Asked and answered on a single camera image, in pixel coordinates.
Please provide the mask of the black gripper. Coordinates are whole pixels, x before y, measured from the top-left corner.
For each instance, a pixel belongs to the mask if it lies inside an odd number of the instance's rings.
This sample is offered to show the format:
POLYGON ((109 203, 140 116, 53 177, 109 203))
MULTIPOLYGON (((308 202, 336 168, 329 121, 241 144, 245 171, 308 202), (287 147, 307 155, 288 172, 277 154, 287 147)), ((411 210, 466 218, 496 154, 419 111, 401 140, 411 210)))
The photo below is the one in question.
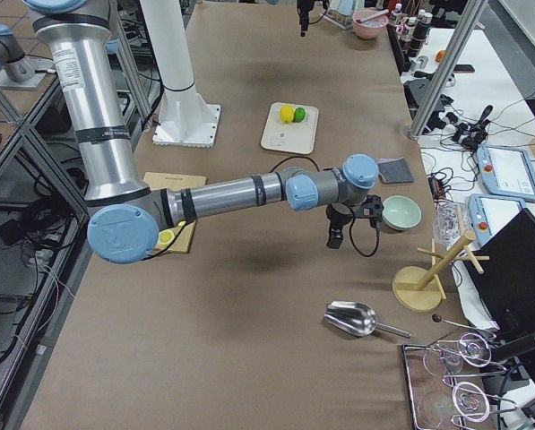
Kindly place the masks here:
POLYGON ((315 7, 315 1, 314 0, 297 0, 297 10, 298 10, 298 17, 299 17, 299 25, 300 25, 300 36, 305 37, 306 32, 308 31, 308 20, 309 20, 309 14, 313 11, 315 7))
POLYGON ((344 240, 342 229, 354 222, 355 212, 343 203, 333 203, 326 206, 325 214, 330 222, 326 246, 330 249, 340 249, 344 240))

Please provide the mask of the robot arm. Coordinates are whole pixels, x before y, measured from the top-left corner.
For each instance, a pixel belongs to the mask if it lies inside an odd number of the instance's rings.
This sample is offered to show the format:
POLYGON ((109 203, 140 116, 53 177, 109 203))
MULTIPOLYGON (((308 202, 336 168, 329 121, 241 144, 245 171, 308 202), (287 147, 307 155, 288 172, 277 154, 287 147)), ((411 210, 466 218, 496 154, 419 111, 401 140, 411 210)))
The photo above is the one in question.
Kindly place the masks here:
POLYGON ((324 206, 331 216, 329 245, 373 201, 379 175, 364 154, 339 168, 286 168, 223 183, 151 190, 134 163, 108 61, 116 5, 111 1, 31 1, 32 27, 50 49, 89 178, 85 201, 88 242, 99 257, 132 263, 156 256, 161 231, 197 219, 287 202, 296 211, 324 206))

